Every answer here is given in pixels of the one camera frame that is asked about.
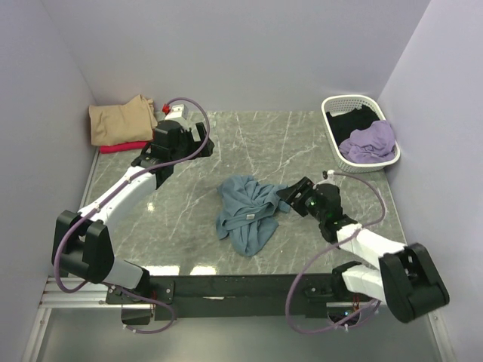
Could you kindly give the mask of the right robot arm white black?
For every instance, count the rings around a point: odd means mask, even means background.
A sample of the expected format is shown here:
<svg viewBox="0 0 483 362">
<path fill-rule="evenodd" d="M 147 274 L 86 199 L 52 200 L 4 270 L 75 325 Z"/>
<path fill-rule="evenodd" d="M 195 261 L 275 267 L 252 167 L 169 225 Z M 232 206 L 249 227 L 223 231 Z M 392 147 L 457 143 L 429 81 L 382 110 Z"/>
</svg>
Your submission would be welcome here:
<svg viewBox="0 0 483 362">
<path fill-rule="evenodd" d="M 360 259 L 334 268 L 322 295 L 341 301 L 365 295 L 387 305 L 402 323 L 449 304 L 449 292 L 428 250 L 419 243 L 391 241 L 346 215 L 340 189 L 329 180 L 314 183 L 304 177 L 277 195 L 300 216 L 316 219 L 331 249 Z"/>
</svg>

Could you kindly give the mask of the blue t shirt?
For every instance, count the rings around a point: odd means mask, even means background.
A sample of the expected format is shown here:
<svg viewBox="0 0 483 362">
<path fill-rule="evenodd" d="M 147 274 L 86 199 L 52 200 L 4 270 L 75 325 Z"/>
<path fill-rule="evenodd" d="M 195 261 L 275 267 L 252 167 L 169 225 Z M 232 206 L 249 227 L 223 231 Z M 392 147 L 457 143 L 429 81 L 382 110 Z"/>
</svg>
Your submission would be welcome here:
<svg viewBox="0 0 483 362">
<path fill-rule="evenodd" d="M 259 253 L 278 228 L 274 214 L 291 209 L 277 195 L 286 188 L 283 184 L 261 184 L 252 175 L 234 175 L 223 181 L 217 187 L 222 201 L 215 222 L 217 237 L 229 238 L 242 256 Z"/>
</svg>

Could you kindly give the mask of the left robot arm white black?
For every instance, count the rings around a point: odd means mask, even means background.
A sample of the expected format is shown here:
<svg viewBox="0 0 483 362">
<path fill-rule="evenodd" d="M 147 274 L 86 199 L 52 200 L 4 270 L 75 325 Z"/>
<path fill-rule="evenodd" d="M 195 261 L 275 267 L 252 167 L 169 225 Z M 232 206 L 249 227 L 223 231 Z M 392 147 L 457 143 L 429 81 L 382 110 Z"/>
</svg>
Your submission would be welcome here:
<svg viewBox="0 0 483 362">
<path fill-rule="evenodd" d="M 160 188 L 173 174 L 175 164 L 212 155 L 209 130 L 208 121 L 191 127 L 177 121 L 159 122 L 153 140 L 142 148 L 121 179 L 88 206 L 77 212 L 65 210 L 57 217 L 52 264 L 62 291 L 69 291 L 60 277 L 66 272 L 84 283 L 124 289 L 135 303 L 151 296 L 149 272 L 115 256 L 110 231 L 132 207 Z"/>
</svg>

